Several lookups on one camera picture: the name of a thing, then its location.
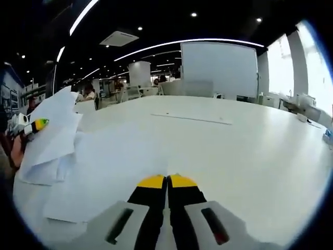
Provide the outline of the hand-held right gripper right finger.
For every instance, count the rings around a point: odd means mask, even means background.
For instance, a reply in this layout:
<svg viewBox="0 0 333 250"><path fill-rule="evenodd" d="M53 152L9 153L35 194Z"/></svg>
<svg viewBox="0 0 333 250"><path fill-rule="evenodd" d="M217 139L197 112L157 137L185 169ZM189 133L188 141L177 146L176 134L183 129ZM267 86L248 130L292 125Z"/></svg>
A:
<svg viewBox="0 0 333 250"><path fill-rule="evenodd" d="M281 249L253 238L245 222L216 201L206 200L190 178L167 177L170 223L177 249Z"/></svg>

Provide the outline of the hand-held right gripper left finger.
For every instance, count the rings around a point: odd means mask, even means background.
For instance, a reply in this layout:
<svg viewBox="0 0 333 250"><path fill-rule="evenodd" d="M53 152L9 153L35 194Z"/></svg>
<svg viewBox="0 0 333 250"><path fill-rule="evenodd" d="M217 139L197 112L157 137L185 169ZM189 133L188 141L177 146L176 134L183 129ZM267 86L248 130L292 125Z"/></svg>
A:
<svg viewBox="0 0 333 250"><path fill-rule="evenodd" d="M86 231L52 249L159 249L167 179L143 179L127 201L118 201L91 219Z"/></svg>

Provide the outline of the person's left hand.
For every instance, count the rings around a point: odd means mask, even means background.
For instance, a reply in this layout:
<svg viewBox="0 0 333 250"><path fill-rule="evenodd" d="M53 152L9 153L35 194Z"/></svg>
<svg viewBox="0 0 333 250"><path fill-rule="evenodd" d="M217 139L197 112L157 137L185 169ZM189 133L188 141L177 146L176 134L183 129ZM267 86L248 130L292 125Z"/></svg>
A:
<svg viewBox="0 0 333 250"><path fill-rule="evenodd" d="M13 168L19 169L23 161L27 138L23 134L17 135L12 141L9 161Z"/></svg>

